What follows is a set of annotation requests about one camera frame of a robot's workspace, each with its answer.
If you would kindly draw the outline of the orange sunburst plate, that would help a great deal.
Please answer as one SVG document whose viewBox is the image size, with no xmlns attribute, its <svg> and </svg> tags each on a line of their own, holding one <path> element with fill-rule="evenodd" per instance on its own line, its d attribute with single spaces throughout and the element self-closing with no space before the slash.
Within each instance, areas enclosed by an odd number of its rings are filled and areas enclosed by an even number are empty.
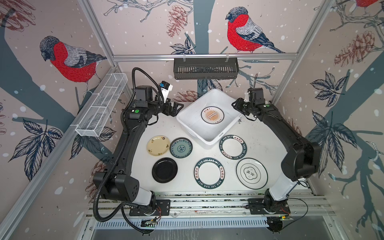
<svg viewBox="0 0 384 240">
<path fill-rule="evenodd" d="M 224 120 L 225 114 L 220 108 L 209 106 L 202 110 L 201 118 L 207 124 L 216 125 Z"/>
</svg>

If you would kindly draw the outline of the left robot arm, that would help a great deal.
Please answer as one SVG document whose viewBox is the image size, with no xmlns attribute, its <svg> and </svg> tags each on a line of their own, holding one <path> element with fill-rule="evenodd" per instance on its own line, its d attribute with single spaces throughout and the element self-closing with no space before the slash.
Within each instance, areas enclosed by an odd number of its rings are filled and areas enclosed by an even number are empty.
<svg viewBox="0 0 384 240">
<path fill-rule="evenodd" d="M 97 187 L 93 214 L 97 221 L 109 221 L 127 205 L 138 208 L 145 215 L 151 215 L 157 210 L 154 192 L 140 187 L 131 172 L 139 141 L 147 126 L 151 125 L 150 119 L 159 114 L 175 117 L 183 108 L 182 104 L 172 103 L 168 98 L 171 89 L 172 86 L 165 82 L 158 89 L 138 86 L 130 103 L 122 111 L 123 133 L 118 147 L 106 168 L 96 172 L 93 178 Z M 99 213 L 100 199 L 120 201 L 120 204 L 110 215 L 102 217 Z"/>
</svg>

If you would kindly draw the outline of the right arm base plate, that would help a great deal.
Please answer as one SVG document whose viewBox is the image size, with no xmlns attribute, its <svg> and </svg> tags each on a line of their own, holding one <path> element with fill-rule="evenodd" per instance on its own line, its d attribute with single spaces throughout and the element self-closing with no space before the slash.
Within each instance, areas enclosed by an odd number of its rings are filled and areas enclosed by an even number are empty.
<svg viewBox="0 0 384 240">
<path fill-rule="evenodd" d="M 290 215 L 291 211 L 286 200 L 275 201 L 273 199 L 248 199 L 246 209 L 252 215 Z"/>
</svg>

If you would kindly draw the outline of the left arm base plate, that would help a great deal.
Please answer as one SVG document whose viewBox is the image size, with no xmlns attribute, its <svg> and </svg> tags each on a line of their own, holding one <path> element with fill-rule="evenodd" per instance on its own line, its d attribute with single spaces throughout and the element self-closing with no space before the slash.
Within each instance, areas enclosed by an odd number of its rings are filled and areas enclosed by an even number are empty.
<svg viewBox="0 0 384 240">
<path fill-rule="evenodd" d="M 170 200 L 156 200 L 148 206 L 138 205 L 132 207 L 129 212 L 130 217 L 151 217 L 151 216 L 168 216 L 170 214 Z"/>
</svg>

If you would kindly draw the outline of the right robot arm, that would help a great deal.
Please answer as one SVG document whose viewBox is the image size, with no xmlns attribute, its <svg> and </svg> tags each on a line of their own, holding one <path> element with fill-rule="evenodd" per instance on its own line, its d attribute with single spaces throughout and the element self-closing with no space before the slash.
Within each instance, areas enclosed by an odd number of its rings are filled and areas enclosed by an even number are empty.
<svg viewBox="0 0 384 240">
<path fill-rule="evenodd" d="M 281 162 L 282 174 L 264 194 L 263 205 L 268 213 L 275 213 L 287 204 L 288 195 L 302 179 L 318 171 L 321 147 L 301 136 L 288 124 L 273 104 L 243 98 L 232 103 L 232 107 L 245 117 L 254 116 L 269 127 L 284 145 L 287 154 Z"/>
</svg>

